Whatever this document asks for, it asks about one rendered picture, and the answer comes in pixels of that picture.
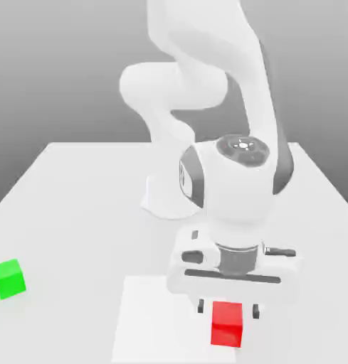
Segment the small red cube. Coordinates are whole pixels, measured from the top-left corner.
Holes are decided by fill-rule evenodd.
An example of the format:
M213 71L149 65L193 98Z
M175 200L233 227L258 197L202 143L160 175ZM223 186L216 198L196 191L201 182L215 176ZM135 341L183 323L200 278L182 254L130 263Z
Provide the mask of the small red cube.
M242 304L214 301L211 319L211 345L240 348L242 335Z

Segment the small green cube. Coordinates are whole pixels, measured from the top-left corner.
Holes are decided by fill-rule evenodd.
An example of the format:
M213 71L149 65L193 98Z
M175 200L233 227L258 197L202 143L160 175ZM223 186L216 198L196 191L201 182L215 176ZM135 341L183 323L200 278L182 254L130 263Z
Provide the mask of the small green cube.
M0 300L26 291L23 272L17 259L0 263Z

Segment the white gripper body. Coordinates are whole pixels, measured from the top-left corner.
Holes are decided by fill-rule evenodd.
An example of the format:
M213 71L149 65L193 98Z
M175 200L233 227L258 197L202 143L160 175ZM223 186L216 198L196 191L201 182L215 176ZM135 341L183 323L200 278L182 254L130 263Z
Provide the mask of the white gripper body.
M264 256L245 276L225 276L218 270L171 268L167 288L173 294L221 298L249 304L291 303L297 299L302 257Z

